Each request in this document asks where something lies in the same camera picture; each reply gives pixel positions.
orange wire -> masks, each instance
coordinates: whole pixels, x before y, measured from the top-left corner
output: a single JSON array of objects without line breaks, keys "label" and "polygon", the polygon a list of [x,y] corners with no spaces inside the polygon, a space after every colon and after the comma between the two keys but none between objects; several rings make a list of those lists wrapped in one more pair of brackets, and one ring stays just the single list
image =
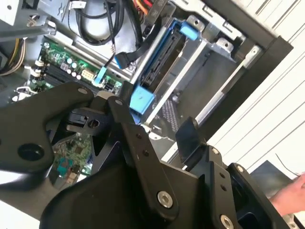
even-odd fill
[{"label": "orange wire", "polygon": [[149,7],[152,7],[153,6],[153,4],[150,2],[150,1],[148,1],[148,0],[143,0],[144,1],[144,3],[146,4],[146,5],[148,5]]},{"label": "orange wire", "polygon": [[144,12],[145,15],[148,14],[148,10],[140,3],[140,0],[136,0],[138,6],[140,7],[140,9]]}]

screw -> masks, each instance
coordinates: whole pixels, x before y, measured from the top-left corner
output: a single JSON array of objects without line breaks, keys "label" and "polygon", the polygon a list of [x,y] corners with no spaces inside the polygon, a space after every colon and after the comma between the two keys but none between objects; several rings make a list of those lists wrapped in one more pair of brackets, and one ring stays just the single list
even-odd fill
[{"label": "screw", "polygon": [[45,43],[43,44],[43,46],[46,47],[46,48],[48,49],[48,48],[50,47],[50,44],[47,43],[47,42],[45,42]]},{"label": "screw", "polygon": [[158,192],[157,195],[159,203],[165,208],[171,208],[173,206],[173,199],[170,194],[165,191]]},{"label": "screw", "polygon": [[144,156],[149,156],[149,153],[147,150],[143,150],[143,154],[144,154]]},{"label": "screw", "polygon": [[128,70],[129,70],[129,71],[133,71],[133,69],[134,69],[134,66],[133,66],[132,64],[129,64]]},{"label": "screw", "polygon": [[79,88],[78,91],[79,91],[80,93],[82,93],[82,94],[87,94],[87,93],[88,93],[88,92],[87,92],[85,89],[83,89],[83,88]]},{"label": "screw", "polygon": [[123,103],[122,103],[122,101],[121,101],[121,100],[116,99],[116,100],[115,100],[115,102],[116,102],[118,105],[120,105],[120,106],[122,106],[122,105],[123,105]]},{"label": "screw", "polygon": [[225,229],[234,229],[232,221],[226,215],[221,215],[220,221],[224,225]]},{"label": "screw", "polygon": [[212,151],[213,151],[215,154],[219,154],[218,150],[215,149],[215,148],[212,148]]},{"label": "screw", "polygon": [[240,171],[241,173],[244,172],[244,169],[241,166],[237,166],[238,171]]}]

blue plastic tab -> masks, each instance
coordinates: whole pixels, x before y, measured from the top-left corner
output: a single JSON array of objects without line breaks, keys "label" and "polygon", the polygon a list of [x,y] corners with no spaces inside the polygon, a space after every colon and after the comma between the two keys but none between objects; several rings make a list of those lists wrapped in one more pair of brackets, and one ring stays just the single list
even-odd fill
[{"label": "blue plastic tab", "polygon": [[199,36],[199,32],[185,21],[181,25],[180,32],[192,41],[195,41]]},{"label": "blue plastic tab", "polygon": [[118,60],[118,58],[116,58],[116,56],[114,57],[114,60],[116,61],[116,63],[118,64],[119,68],[122,69],[121,65],[120,65],[120,62]]},{"label": "blue plastic tab", "polygon": [[99,84],[101,82],[103,76],[105,75],[106,71],[107,71],[107,68],[102,67],[100,72],[97,74],[97,76],[94,80],[94,83]]},{"label": "blue plastic tab", "polygon": [[137,86],[132,94],[130,108],[134,111],[144,114],[149,105],[154,100],[155,95],[141,86]]}]

person's hand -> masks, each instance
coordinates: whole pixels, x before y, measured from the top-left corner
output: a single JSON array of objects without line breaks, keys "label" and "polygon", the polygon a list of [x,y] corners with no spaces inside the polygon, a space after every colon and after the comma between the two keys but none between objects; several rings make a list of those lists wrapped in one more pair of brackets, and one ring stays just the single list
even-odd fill
[{"label": "person's hand", "polygon": [[305,174],[293,183],[279,190],[271,199],[271,203],[281,216],[305,211]]}]

finger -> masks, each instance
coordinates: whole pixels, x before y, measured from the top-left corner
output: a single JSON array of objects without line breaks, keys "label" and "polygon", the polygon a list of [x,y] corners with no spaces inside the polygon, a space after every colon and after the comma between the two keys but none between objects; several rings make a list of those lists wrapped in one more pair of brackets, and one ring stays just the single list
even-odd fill
[{"label": "finger", "polygon": [[302,187],[305,184],[305,174],[302,174],[295,182],[297,186]]}]

